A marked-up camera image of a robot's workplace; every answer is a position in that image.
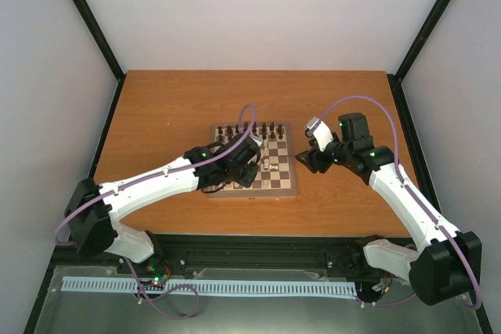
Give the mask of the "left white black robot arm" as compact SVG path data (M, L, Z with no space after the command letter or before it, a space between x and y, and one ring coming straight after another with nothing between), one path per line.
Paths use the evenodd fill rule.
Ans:
M128 258L145 273L163 264L160 247L149 232L122 224L129 214L168 197L235 182L250 187L257 175L262 140L237 135L229 142L198 146L170 163L133 178L97 185L92 178L77 184L65 210L68 246L83 257L112 253Z

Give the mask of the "wooden folding chess board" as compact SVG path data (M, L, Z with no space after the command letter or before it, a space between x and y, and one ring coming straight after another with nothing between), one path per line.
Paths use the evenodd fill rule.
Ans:
M217 199L257 199L261 197L287 197L297 195L297 182L294 169L294 155L293 155L293 145L292 145L292 131L290 122L271 120L278 122L285 122L288 124L286 141L278 142L267 142L263 140L263 145L261 151L264 147L276 146L279 151L279 170L277 171L262 171L261 170L261 152L259 156L255 156L252 160L255 160L258 164L257 176L250 186L250 188L244 188L241 185L233 182L226 187L213 186L207 189L207 193Z

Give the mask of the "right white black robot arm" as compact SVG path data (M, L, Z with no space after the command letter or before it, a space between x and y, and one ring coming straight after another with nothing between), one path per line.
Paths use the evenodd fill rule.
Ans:
M414 247L398 246L374 236L362 243L362 261L407 282L416 296L432 306L464 293L479 292L481 242L447 221L409 180L387 146L376 147L366 117L345 114L337 135L319 118L305 125L311 148L296 155L312 173L333 166L360 177L393 210Z

